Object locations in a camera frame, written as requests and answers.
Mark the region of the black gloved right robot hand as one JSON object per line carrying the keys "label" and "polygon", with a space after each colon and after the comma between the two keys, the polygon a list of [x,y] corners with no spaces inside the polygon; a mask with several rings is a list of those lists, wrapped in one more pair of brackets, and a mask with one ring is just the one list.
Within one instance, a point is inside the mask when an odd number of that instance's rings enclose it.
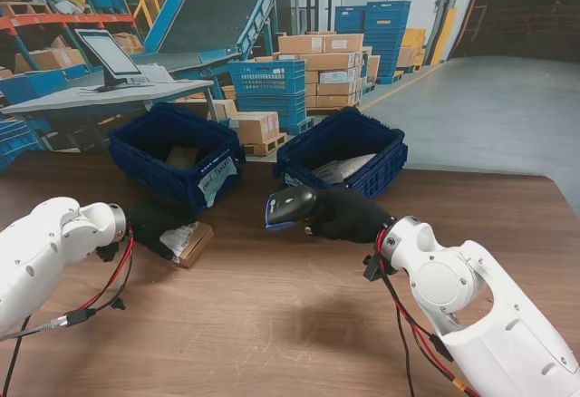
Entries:
{"label": "black gloved right robot hand", "polygon": [[314,237],[372,244],[379,234],[397,222],[383,207],[352,189],[321,189],[317,201],[326,212],[304,232]]}

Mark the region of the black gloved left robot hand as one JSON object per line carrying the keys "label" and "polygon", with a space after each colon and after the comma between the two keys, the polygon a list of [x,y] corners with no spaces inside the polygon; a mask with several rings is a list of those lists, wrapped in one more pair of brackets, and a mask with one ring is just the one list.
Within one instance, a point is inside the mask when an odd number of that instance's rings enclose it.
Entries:
{"label": "black gloved left robot hand", "polygon": [[161,242],[161,236],[168,230],[197,221],[196,216],[185,209],[155,199],[143,201],[128,209],[126,216],[132,226],[135,241],[167,260],[172,260],[175,253]]}

